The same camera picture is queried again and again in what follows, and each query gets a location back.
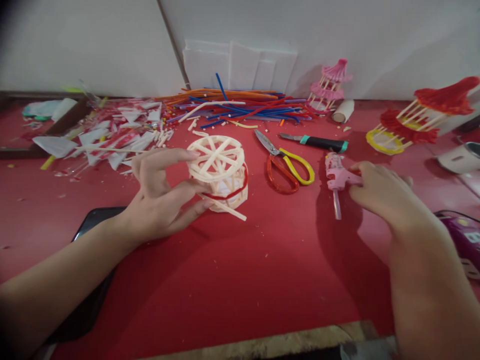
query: red scissor handle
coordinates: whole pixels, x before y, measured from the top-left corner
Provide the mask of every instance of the red scissor handle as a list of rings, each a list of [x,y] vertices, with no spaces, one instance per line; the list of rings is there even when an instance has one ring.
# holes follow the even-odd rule
[[[274,180],[274,176],[272,174],[272,163],[283,175],[285,175],[288,180],[290,180],[290,182],[293,184],[293,188],[289,189],[282,187]],[[268,180],[270,180],[272,186],[280,194],[290,195],[296,193],[299,190],[299,181],[292,175],[289,170],[287,170],[284,166],[282,166],[282,164],[280,164],[280,162],[276,159],[276,156],[268,156],[268,160],[266,161],[266,173],[268,175]]]

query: yellow scissor handle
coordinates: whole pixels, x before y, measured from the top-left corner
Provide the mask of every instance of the yellow scissor handle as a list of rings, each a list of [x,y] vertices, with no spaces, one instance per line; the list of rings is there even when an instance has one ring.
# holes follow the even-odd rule
[[[312,166],[303,158],[303,157],[300,157],[298,155],[295,155],[295,154],[292,154],[291,152],[288,152],[287,150],[285,149],[282,149],[280,148],[279,149],[282,153],[285,154],[285,156],[283,157],[283,160],[286,162],[288,168],[290,169],[291,173],[293,174],[293,176],[296,177],[296,179],[298,180],[298,182],[302,185],[310,185],[311,183],[314,182],[315,180],[315,172],[314,170],[312,169]],[[308,176],[309,176],[309,179],[308,180],[304,180],[302,179],[302,177],[299,175],[299,173],[297,172],[297,169],[295,169],[294,165],[292,164],[292,162],[290,161],[290,158],[293,158],[297,161],[299,161],[308,171]]]

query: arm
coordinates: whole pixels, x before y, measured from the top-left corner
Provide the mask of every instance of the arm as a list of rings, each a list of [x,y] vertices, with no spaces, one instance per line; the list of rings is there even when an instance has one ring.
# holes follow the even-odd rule
[[[350,195],[390,226],[392,306],[404,359],[480,359],[480,305],[443,224],[396,173],[362,162]]]
[[[0,286],[1,331],[20,358],[30,356],[136,247],[186,228],[210,207],[202,200],[180,213],[208,188],[187,180],[172,189],[166,182],[168,166],[197,156],[169,149],[136,157],[132,168],[140,191],[121,214]]]

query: hand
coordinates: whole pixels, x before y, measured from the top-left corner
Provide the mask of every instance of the hand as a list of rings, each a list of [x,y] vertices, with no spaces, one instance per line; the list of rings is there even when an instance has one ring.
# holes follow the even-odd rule
[[[350,188],[351,198],[390,225],[402,226],[423,219],[423,215],[432,216],[412,191],[411,177],[400,177],[396,172],[368,161],[359,162],[350,170],[360,170],[363,179],[363,187],[354,185]]]
[[[115,226],[120,235],[135,245],[170,236],[185,229],[206,209],[209,200],[196,202],[185,211],[182,206],[196,194],[210,191],[207,184],[194,179],[180,182],[171,188],[166,169],[180,161],[195,160],[199,154],[185,149],[155,149],[132,160],[133,174],[140,190],[130,205],[115,216]]]

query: red tiered roof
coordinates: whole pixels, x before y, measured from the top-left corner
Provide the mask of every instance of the red tiered roof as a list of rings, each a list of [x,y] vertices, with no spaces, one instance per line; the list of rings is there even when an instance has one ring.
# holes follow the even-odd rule
[[[399,138],[405,138],[404,142],[411,141],[414,144],[435,144],[439,129],[435,128],[430,131],[416,131],[403,125],[399,119],[397,119],[398,114],[400,114],[400,111],[388,109],[380,115],[380,123],[387,128],[389,132],[395,133]]]
[[[467,95],[480,84],[480,78],[469,76],[456,84],[441,88],[423,88],[415,91],[418,103],[426,108],[448,114],[468,115],[475,110],[470,107]]]

